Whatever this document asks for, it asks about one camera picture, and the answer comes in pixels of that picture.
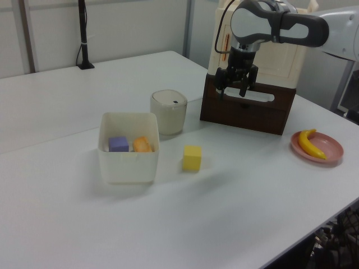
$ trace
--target yellow cube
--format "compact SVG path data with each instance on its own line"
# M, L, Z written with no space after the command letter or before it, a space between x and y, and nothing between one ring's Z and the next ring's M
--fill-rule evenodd
M185 146L183 151L183 170L200 170L202 149L199 146Z

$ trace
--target purple block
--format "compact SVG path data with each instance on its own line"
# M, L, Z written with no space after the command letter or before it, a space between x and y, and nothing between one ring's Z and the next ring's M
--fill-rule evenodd
M128 152L130 147L125 136L120 136L108 139L108 149L110 152Z

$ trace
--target plastic container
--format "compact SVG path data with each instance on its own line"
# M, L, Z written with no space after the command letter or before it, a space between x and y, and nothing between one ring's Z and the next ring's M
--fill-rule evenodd
M158 132L174 135L183 129L187 98L178 91L162 90L151 96L151 112L157 117Z
M109 152L108 138L125 136L130 152ZM134 139L146 136L153 152L133 152ZM98 154L101 176L107 183L151 183L159 155L157 119L153 113L105 113L102 116Z

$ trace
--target black stand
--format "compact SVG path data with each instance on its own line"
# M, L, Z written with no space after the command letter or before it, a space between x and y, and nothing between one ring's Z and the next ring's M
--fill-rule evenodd
M82 64L79 64L78 67L81 70L92 69L95 67L92 63L89 62L88 38L86 34L85 0L79 0L79 15L80 15L80 31L81 31Z

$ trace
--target dark wooden box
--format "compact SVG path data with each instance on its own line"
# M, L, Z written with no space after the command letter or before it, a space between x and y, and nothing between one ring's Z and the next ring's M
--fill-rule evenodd
M220 100L213 81L214 76L206 76L201 120L282 135L296 89L256 83L252 91L273 94L274 100L261 102L226 94Z

